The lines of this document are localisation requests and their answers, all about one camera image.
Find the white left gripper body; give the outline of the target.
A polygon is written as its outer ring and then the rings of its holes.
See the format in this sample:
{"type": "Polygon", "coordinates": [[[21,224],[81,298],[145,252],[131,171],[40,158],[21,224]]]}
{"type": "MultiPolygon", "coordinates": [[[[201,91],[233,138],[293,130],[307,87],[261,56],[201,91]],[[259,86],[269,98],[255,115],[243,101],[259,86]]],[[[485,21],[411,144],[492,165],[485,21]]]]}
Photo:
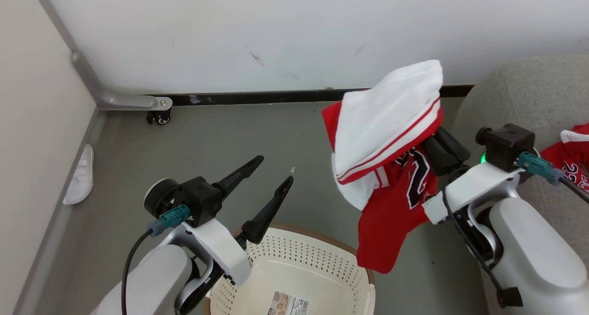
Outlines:
{"type": "Polygon", "coordinates": [[[192,227],[184,223],[197,243],[212,257],[236,286],[242,287],[252,273],[252,263],[230,231],[217,219],[192,227]]]}

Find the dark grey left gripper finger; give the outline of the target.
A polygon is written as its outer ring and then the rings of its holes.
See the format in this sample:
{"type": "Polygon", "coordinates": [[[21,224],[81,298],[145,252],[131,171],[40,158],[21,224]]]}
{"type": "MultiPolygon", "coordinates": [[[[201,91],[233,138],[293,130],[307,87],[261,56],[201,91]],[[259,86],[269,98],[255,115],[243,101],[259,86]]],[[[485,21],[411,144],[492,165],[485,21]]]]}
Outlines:
{"type": "Polygon", "coordinates": [[[243,166],[227,175],[227,177],[213,183],[213,187],[221,191],[223,198],[227,198],[234,189],[244,180],[249,178],[252,173],[262,164],[264,156],[256,156],[246,162],[243,166]]]}
{"type": "Polygon", "coordinates": [[[242,225],[241,239],[252,244],[259,244],[265,237],[267,230],[271,226],[274,217],[280,210],[288,192],[293,185],[294,178],[289,176],[274,191],[274,195],[268,204],[250,221],[242,225]]]}

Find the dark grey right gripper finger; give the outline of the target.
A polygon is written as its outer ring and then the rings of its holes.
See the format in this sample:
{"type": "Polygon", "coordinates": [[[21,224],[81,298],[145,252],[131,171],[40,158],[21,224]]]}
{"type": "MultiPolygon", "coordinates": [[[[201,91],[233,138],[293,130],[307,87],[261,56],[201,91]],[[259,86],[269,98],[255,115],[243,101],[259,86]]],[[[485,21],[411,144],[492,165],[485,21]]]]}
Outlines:
{"type": "Polygon", "coordinates": [[[444,176],[450,174],[457,165],[457,159],[454,154],[448,152],[439,143],[435,136],[428,137],[422,143],[422,149],[425,152],[433,173],[435,176],[444,176]]]}
{"type": "Polygon", "coordinates": [[[448,152],[454,154],[457,159],[455,168],[463,166],[464,162],[469,160],[471,153],[455,139],[445,128],[437,130],[437,140],[448,152]]]}

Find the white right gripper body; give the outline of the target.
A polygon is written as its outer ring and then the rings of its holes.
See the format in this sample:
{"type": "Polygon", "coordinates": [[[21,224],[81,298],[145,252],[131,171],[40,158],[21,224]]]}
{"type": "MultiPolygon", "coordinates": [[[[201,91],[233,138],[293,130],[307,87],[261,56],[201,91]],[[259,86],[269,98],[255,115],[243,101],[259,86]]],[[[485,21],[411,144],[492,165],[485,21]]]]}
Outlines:
{"type": "Polygon", "coordinates": [[[473,166],[427,200],[423,204],[425,214],[431,223],[438,224],[449,216],[448,212],[455,213],[486,194],[491,194],[505,181],[517,185],[522,171],[516,168],[512,172],[505,172],[489,162],[473,166]]]}

